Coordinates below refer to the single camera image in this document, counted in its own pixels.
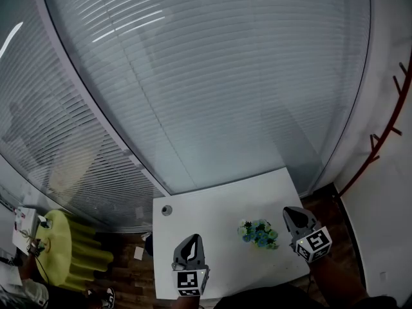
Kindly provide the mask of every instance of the fiducial marker cube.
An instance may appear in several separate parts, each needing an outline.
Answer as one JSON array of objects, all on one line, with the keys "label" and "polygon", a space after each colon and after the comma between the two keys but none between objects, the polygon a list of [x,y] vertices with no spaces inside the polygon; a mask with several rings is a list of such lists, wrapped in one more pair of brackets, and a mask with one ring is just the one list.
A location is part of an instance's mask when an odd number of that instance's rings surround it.
[{"label": "fiducial marker cube", "polygon": [[309,236],[296,241],[295,251],[302,256],[306,262],[311,263],[329,253],[332,247],[332,239],[328,229],[323,227]]},{"label": "fiducial marker cube", "polygon": [[172,271],[174,287],[179,296],[199,296],[209,278],[207,269]]}]

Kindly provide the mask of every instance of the shoe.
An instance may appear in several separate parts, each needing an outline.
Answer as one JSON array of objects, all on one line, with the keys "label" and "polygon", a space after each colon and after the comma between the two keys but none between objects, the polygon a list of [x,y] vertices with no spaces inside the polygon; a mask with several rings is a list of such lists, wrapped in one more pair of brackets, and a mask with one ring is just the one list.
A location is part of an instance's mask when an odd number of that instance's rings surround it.
[{"label": "shoe", "polygon": [[108,302],[108,306],[106,308],[112,309],[115,305],[116,293],[115,290],[111,287],[108,288],[106,291],[106,301]]}]

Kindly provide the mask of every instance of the dark floor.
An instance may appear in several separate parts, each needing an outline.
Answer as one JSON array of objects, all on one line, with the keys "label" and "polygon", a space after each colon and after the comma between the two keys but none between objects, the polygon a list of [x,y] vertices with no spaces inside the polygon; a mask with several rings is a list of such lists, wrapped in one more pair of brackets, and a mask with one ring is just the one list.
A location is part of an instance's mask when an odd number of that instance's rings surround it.
[{"label": "dark floor", "polygon": [[[303,199],[302,204],[315,214],[322,225],[328,227],[333,240],[332,258],[346,271],[361,278],[344,215],[341,213],[338,201],[332,197],[334,194],[333,186],[327,186]],[[114,254],[115,260],[108,272],[96,273],[96,280],[90,283],[90,288],[103,291],[112,286],[117,295],[115,305],[117,309],[159,309],[171,306],[172,301],[156,299],[152,257],[144,253],[142,261],[133,258],[135,247],[144,247],[139,234],[97,234],[97,238],[102,242],[103,249]],[[308,283],[308,276],[291,282],[305,292]],[[314,281],[310,285],[309,295],[326,305]],[[201,301],[201,305],[212,308],[217,302],[218,299],[206,300]]]}]

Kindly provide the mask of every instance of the window blinds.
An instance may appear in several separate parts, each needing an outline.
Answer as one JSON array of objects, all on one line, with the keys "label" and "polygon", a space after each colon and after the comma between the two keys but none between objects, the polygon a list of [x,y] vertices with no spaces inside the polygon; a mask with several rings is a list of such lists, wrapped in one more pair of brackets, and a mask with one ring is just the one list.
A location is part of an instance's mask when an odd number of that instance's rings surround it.
[{"label": "window blinds", "polygon": [[151,221],[153,187],[67,78],[34,0],[0,0],[0,153],[70,210],[109,225]]},{"label": "window blinds", "polygon": [[370,0],[46,0],[87,87],[172,192],[287,166],[310,190],[349,117]]}]

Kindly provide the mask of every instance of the white tabletop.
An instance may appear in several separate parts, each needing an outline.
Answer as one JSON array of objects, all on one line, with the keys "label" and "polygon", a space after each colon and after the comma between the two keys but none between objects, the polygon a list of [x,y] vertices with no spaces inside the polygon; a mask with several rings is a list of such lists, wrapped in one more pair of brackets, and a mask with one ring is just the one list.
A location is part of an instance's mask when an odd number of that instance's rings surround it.
[{"label": "white tabletop", "polygon": [[[170,216],[162,214],[170,205]],[[176,299],[174,249],[186,237],[203,240],[209,280],[202,299],[252,288],[276,286],[309,273],[303,258],[289,247],[292,239],[282,212],[302,207],[286,168],[219,187],[157,198],[153,204],[154,281],[158,299]],[[279,233],[277,250],[255,248],[237,234],[242,219],[266,219]]]}]

